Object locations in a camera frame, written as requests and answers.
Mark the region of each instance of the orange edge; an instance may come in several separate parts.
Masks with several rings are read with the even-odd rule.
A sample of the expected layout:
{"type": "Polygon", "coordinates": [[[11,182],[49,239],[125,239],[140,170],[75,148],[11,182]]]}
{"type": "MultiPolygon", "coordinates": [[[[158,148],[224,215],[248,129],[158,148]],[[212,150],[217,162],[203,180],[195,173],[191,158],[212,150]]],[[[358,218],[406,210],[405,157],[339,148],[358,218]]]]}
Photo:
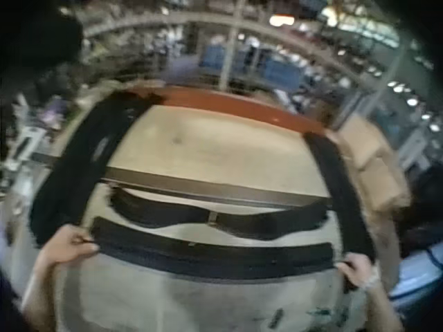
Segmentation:
{"type": "Polygon", "coordinates": [[[165,100],[162,105],[189,107],[218,113],[239,116],[260,122],[269,123],[280,128],[297,131],[298,133],[317,133],[325,135],[325,128],[314,120],[303,116],[287,113],[281,109],[255,102],[252,99],[236,98],[223,93],[216,93],[202,89],[185,87],[144,88],[134,87],[128,89],[142,98],[150,93],[162,95],[165,100]]]}

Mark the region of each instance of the sleeve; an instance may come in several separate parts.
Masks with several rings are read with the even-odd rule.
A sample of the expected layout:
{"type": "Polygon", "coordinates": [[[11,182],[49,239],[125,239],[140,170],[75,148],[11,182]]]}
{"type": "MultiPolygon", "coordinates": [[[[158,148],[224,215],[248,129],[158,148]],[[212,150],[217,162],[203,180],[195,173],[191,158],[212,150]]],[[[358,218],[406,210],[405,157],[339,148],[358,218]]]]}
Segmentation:
{"type": "Polygon", "coordinates": [[[0,331],[31,332],[29,325],[13,303],[14,298],[14,291],[0,271],[0,331]]]}

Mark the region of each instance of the person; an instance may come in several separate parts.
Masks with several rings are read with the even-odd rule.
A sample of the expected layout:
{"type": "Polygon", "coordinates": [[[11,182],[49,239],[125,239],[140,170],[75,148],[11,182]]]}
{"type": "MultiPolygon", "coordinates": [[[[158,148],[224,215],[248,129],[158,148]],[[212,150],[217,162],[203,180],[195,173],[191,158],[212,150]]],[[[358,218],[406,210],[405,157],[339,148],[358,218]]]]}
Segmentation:
{"type": "Polygon", "coordinates": [[[13,304],[14,293],[0,275],[0,331],[56,331],[54,279],[57,265],[94,256],[99,246],[91,235],[74,225],[62,226],[40,250],[21,304],[13,304]]]}
{"type": "MultiPolygon", "coordinates": [[[[54,279],[57,265],[94,256],[99,246],[84,229],[62,226],[37,256],[23,297],[22,315],[12,303],[13,292],[0,275],[0,331],[56,331],[54,279]]],[[[336,267],[368,294],[368,331],[401,332],[403,326],[368,257],[349,253],[336,267]]]]}
{"type": "Polygon", "coordinates": [[[365,255],[348,253],[343,262],[336,267],[356,287],[367,294],[368,332],[402,332],[404,330],[398,314],[395,312],[378,273],[375,272],[369,258],[365,255]]]}

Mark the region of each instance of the hand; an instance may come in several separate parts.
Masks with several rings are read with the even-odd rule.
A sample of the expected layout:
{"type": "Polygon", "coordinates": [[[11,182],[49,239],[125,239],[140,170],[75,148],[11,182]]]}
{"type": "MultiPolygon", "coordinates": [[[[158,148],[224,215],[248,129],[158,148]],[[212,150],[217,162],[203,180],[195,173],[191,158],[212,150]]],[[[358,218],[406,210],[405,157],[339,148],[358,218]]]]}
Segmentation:
{"type": "Polygon", "coordinates": [[[368,256],[350,252],[343,261],[346,263],[337,263],[335,267],[355,286],[362,287],[371,278],[372,264],[368,256]]]}
{"type": "Polygon", "coordinates": [[[36,266],[48,268],[96,254],[98,245],[85,241],[93,241],[86,230],[73,225],[62,226],[40,251],[36,266]]]}

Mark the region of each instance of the finger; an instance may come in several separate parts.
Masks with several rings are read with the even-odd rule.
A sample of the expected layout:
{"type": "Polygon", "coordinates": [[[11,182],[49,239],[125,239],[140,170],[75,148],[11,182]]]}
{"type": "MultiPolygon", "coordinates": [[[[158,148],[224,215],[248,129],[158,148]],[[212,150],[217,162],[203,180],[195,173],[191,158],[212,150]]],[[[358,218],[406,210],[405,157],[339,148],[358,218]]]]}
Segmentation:
{"type": "Polygon", "coordinates": [[[362,254],[356,254],[355,252],[348,252],[345,256],[345,260],[355,262],[355,261],[365,259],[365,257],[366,256],[362,255],[362,254]]]}
{"type": "Polygon", "coordinates": [[[354,270],[352,270],[346,263],[337,263],[335,264],[335,267],[342,272],[350,282],[353,284],[357,283],[354,270]]]}
{"type": "Polygon", "coordinates": [[[78,237],[81,237],[84,240],[93,241],[91,234],[89,234],[88,230],[85,230],[84,228],[76,227],[75,233],[78,237]]]}
{"type": "Polygon", "coordinates": [[[100,247],[96,243],[85,243],[75,247],[77,255],[88,256],[94,255],[99,251],[100,247]]]}

